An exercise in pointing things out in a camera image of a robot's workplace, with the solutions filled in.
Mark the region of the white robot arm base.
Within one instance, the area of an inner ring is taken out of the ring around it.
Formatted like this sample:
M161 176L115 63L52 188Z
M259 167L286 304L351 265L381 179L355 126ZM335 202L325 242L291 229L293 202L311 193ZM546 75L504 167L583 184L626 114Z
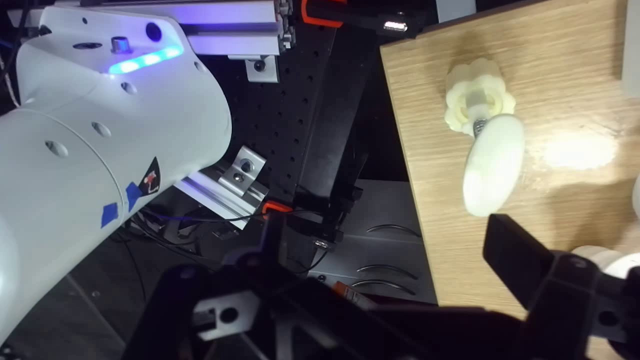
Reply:
M232 116L179 24L47 5L0 117L0 341L101 240L215 163Z

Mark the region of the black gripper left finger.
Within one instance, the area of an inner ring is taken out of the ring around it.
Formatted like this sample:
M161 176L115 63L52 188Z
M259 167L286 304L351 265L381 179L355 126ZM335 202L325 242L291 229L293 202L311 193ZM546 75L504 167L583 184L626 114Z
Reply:
M451 312L363 309L277 264L198 264L161 274L121 360L214 360L239 338L262 360L464 360Z

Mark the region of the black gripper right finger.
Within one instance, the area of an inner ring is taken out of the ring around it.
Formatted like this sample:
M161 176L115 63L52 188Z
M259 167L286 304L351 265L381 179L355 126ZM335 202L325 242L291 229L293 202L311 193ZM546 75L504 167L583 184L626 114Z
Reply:
M489 213L482 256L526 309L513 352L530 360L583 360L603 338L640 360L640 276L605 274L594 259L550 249L508 213Z

